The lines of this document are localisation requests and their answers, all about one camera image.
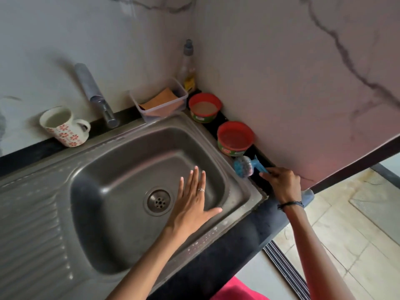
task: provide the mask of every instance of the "blue brush handle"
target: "blue brush handle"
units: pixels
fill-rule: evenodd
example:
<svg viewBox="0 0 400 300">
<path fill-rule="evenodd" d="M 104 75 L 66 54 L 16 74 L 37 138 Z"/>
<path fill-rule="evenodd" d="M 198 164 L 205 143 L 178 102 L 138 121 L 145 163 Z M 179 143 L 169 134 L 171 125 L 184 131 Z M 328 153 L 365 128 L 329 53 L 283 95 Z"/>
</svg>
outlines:
<svg viewBox="0 0 400 300">
<path fill-rule="evenodd" d="M 254 160 L 251 160 L 251 164 L 253 166 L 253 168 L 257 168 L 259 172 L 262 173 L 267 173 L 269 174 L 269 172 L 265 169 L 265 167 L 260 163 L 260 161 L 258 161 L 257 156 L 254 156 Z"/>
</svg>

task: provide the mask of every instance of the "left hand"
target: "left hand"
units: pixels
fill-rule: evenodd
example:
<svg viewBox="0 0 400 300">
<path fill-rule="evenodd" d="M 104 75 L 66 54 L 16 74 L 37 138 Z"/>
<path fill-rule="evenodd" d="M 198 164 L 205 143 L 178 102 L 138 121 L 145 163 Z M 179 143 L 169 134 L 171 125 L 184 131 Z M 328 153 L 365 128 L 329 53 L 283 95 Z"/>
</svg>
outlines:
<svg viewBox="0 0 400 300">
<path fill-rule="evenodd" d="M 173 235 L 182 243 L 209 219 L 223 211 L 220 207 L 204 211 L 205 189 L 206 172 L 202 171 L 199 182 L 199 169 L 197 166 L 190 171 L 186 186 L 184 186 L 183 177 L 180 178 L 178 197 L 165 230 L 172 230 Z"/>
</svg>

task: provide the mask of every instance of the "black wrist band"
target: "black wrist band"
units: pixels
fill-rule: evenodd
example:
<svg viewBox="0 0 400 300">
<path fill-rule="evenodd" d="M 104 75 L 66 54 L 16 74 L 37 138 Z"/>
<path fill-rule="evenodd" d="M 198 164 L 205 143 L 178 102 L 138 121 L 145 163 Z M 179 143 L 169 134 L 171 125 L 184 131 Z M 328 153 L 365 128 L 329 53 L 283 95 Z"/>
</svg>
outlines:
<svg viewBox="0 0 400 300">
<path fill-rule="evenodd" d="M 283 210 L 283 208 L 288 205 L 300 205 L 302 208 L 304 208 L 304 205 L 301 201 L 291 201 L 291 202 L 286 202 L 283 204 L 278 204 L 278 209 Z"/>
</svg>

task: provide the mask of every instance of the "wet sink surface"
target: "wet sink surface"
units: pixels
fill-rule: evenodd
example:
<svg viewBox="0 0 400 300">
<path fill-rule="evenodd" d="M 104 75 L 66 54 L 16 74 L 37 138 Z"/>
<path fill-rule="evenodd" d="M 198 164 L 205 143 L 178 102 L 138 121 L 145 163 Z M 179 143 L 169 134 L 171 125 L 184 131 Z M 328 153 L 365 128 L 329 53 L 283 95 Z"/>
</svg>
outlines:
<svg viewBox="0 0 400 300">
<path fill-rule="evenodd" d="M 195 165 L 207 173 L 205 209 L 222 206 L 227 197 L 223 173 L 194 138 L 177 128 L 150 132 L 119 146 L 73 178 L 75 227 L 97 271 L 121 272 L 139 260 L 169 217 L 180 177 Z M 149 199 L 153 193 L 159 194 L 159 208 Z M 212 225 L 208 222 L 191 239 Z"/>
<path fill-rule="evenodd" d="M 207 173 L 205 209 L 223 211 L 178 249 L 154 291 L 263 200 L 203 126 L 185 114 L 137 120 L 2 178 L 2 297 L 106 298 L 157 238 L 195 165 Z"/>
</svg>

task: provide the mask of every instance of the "granite countertop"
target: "granite countertop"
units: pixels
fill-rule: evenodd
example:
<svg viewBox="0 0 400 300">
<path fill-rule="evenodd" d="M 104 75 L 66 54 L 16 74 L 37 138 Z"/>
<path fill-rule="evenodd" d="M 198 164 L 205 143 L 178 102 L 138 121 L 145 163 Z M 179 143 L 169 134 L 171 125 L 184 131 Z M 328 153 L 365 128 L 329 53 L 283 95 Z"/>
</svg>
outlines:
<svg viewBox="0 0 400 300">
<path fill-rule="evenodd" d="M 140 118 L 136 108 L 120 111 L 116 116 L 121 125 Z M 220 112 L 213 122 L 204 126 L 216 138 L 218 127 L 226 121 Z M 103 119 L 91 125 L 90 138 L 108 131 Z M 0 177 L 64 149 L 51 138 L 0 157 Z M 272 166 L 255 146 L 246 155 L 251 158 L 257 155 L 264 166 Z M 173 275 L 149 299 L 209 299 L 288 224 L 286 215 L 276 208 L 277 200 L 270 184 L 258 175 L 253 175 L 252 180 L 269 198 Z M 306 198 L 303 202 L 307 205 L 311 200 Z"/>
</svg>

